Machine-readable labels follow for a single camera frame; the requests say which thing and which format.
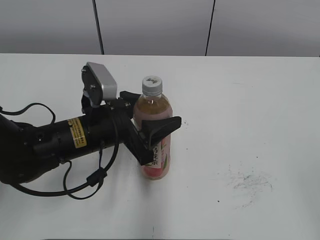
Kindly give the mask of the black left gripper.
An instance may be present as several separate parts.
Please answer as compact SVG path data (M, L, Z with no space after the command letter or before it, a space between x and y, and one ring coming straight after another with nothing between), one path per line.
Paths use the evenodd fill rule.
M141 95L121 91L119 96L117 99L106 101L106 106L115 121L119 141L127 147L141 166L145 166L153 160L152 149L181 127L182 118L174 116L161 120L143 120L140 131L132 119L134 105Z

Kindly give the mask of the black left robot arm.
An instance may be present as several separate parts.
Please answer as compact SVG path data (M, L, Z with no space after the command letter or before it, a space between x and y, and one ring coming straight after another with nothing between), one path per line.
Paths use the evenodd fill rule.
M60 164L115 144L124 144L140 165L153 160L154 147L181 127L179 116L133 122L135 93L92 107L81 100L83 115L35 127L0 114L0 180L4 184L31 182Z

